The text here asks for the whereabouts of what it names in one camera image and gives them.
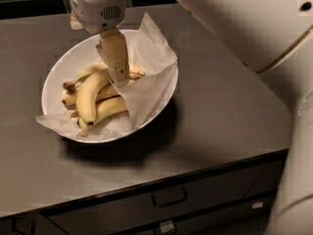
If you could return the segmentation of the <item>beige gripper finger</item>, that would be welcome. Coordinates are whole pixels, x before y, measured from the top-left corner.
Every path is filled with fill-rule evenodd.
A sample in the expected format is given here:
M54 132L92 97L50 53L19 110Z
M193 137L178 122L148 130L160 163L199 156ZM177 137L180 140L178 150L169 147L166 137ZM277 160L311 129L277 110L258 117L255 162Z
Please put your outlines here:
M70 27L73 30L80 30L83 28L83 25L78 21L76 14L74 13L74 11L70 12Z
M113 84L117 87L125 86L129 81L128 50L125 36L112 28L100 34L96 49L104 63L109 67Z

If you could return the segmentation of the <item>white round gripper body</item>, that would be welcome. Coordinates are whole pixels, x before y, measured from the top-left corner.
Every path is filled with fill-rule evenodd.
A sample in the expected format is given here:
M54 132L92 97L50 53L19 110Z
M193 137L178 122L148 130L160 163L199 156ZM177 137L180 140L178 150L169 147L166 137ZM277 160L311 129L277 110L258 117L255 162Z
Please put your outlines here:
M125 17L126 0L69 0L82 26L92 34L116 27Z

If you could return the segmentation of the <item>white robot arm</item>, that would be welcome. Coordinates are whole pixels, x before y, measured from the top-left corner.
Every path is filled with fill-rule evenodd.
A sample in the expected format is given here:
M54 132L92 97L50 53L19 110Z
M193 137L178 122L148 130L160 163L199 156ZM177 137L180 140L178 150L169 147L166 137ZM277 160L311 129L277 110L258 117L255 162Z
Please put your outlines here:
M291 144L266 235L313 235L313 0L176 0L287 106Z

